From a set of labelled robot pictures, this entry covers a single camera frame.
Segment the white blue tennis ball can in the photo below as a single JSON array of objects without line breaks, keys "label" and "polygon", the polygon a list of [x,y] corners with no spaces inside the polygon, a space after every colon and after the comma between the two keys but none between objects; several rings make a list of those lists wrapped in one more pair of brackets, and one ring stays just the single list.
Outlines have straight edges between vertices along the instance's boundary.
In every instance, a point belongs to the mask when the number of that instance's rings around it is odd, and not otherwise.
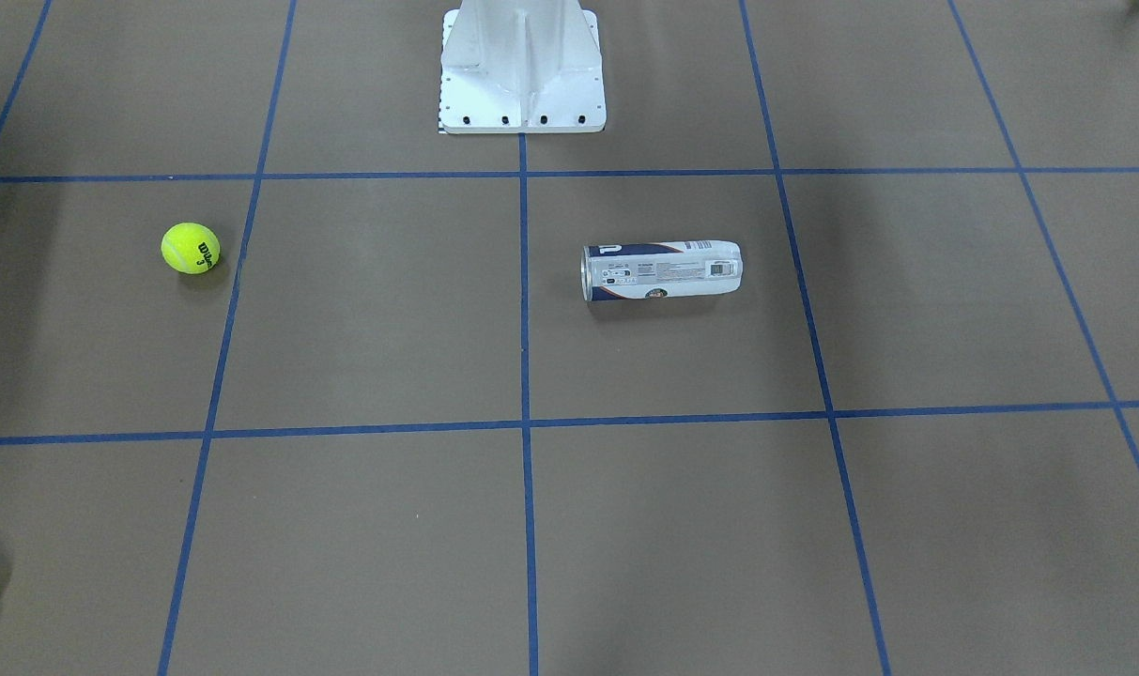
[{"label": "white blue tennis ball can", "polygon": [[744,272],[740,245],[715,239],[590,245],[580,262],[585,302],[731,294]]}]

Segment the yellow tennis ball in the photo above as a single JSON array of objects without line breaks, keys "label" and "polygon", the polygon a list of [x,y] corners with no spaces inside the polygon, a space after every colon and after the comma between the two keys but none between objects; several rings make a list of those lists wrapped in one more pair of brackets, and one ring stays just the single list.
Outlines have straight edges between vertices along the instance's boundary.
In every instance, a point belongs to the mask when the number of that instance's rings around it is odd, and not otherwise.
[{"label": "yellow tennis ball", "polygon": [[196,275],[216,267],[222,247],[218,234],[200,223],[175,223],[162,234],[161,254],[178,273]]}]

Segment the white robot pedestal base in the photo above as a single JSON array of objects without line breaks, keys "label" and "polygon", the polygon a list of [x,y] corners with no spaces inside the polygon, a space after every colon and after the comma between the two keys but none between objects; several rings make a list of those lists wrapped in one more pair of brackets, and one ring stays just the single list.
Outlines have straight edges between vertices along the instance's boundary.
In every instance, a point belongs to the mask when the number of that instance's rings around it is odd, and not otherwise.
[{"label": "white robot pedestal base", "polygon": [[570,134],[607,126],[599,20],[577,1],[462,1],[441,28],[440,132]]}]

